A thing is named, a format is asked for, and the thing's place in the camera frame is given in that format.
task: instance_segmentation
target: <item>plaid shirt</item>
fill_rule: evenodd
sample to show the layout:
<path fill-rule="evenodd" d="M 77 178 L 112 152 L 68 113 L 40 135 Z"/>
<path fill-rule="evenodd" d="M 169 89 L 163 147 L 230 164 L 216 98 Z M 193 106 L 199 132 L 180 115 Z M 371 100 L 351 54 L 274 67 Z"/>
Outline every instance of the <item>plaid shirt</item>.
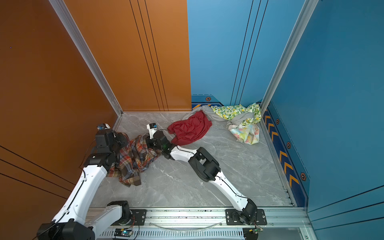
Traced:
<path fill-rule="evenodd" d="M 120 150 L 119 166 L 116 167 L 113 163 L 107 177 L 119 177 L 119 181 L 128 187 L 131 184 L 141 185 L 139 173 L 144 172 L 161 155 L 161 150 L 155 151 L 147 147 L 147 136 L 148 134 L 137 136 Z"/>

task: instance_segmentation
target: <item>yellow chevron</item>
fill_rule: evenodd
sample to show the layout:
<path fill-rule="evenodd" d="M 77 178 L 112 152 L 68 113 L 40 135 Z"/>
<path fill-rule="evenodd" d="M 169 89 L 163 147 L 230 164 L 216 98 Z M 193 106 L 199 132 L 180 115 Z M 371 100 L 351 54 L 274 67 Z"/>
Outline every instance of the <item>yellow chevron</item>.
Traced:
<path fill-rule="evenodd" d="M 284 173 L 287 174 L 287 167 L 293 170 L 292 166 L 289 165 L 287 162 L 284 163 Z"/>
<path fill-rule="evenodd" d="M 277 134 L 277 132 L 272 131 L 272 142 L 273 142 L 273 136 L 274 136 L 274 135 L 279 136 L 279 135 Z"/>
<path fill-rule="evenodd" d="M 270 131 L 271 126 L 274 127 L 274 125 L 273 125 L 272 123 L 268 123 L 268 132 L 271 132 L 271 131 Z"/>
<path fill-rule="evenodd" d="M 289 186 L 292 188 L 292 180 L 294 180 L 295 182 L 297 182 L 297 184 L 300 184 L 299 181 L 294 177 L 292 176 L 291 174 L 289 175 Z"/>
<path fill-rule="evenodd" d="M 266 125 L 266 119 L 267 119 L 267 118 L 271 119 L 270 116 L 265 116 L 265 125 Z"/>
<path fill-rule="evenodd" d="M 287 154 L 286 154 L 285 152 L 280 151 L 280 162 L 281 162 L 281 156 L 282 156 L 282 155 L 288 157 Z"/>

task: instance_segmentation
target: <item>orange wall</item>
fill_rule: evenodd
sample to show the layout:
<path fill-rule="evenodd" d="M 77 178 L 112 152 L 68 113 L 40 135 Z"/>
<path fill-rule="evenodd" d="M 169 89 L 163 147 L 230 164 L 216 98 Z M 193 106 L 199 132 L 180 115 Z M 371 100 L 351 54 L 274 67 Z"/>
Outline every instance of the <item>orange wall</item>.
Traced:
<path fill-rule="evenodd" d="M 0 147 L 0 232 L 32 239 L 72 191 L 96 125 L 117 116 L 49 1 L 3 1 L 0 36 L 0 145 L 14 152 Z"/>
<path fill-rule="evenodd" d="M 65 0 L 124 111 L 191 109 L 186 0 Z"/>

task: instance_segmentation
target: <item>wall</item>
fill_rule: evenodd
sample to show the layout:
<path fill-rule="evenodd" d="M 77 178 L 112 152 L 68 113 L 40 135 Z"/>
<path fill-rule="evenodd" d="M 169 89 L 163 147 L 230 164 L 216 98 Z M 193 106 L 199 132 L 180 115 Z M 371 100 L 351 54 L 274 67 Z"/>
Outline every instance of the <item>wall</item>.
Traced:
<path fill-rule="evenodd" d="M 261 100 L 304 0 L 188 0 L 192 95 Z"/>
<path fill-rule="evenodd" d="M 65 0 L 124 111 L 190 110 L 186 0 Z"/>
<path fill-rule="evenodd" d="M 49 1 L 3 1 L 0 35 L 0 231 L 32 239 L 72 191 L 96 125 L 117 116 Z"/>
<path fill-rule="evenodd" d="M 319 1 L 272 98 L 311 180 L 320 240 L 383 237 L 383 7 Z"/>

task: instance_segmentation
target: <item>gray marble floor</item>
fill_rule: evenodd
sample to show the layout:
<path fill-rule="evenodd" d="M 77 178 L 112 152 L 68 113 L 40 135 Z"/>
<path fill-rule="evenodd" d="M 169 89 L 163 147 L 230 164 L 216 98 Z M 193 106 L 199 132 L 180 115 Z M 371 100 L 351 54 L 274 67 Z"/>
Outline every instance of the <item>gray marble floor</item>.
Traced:
<path fill-rule="evenodd" d="M 132 139 L 147 133 L 146 125 L 155 122 L 167 129 L 183 113 L 124 113 L 117 128 Z M 204 147 L 219 162 L 231 183 L 258 206 L 290 206 L 288 194 L 278 176 L 266 139 L 260 132 L 260 142 L 247 145 L 225 128 L 225 122 L 213 126 L 200 140 L 183 147 Z M 164 131 L 169 140 L 173 135 Z M 160 156 L 141 173 L 140 186 L 127 187 L 118 178 L 107 177 L 99 186 L 91 207 L 105 207 L 115 200 L 127 200 L 132 207 L 197 207 L 231 206 L 229 200 L 212 184 L 203 182 L 186 162 Z"/>

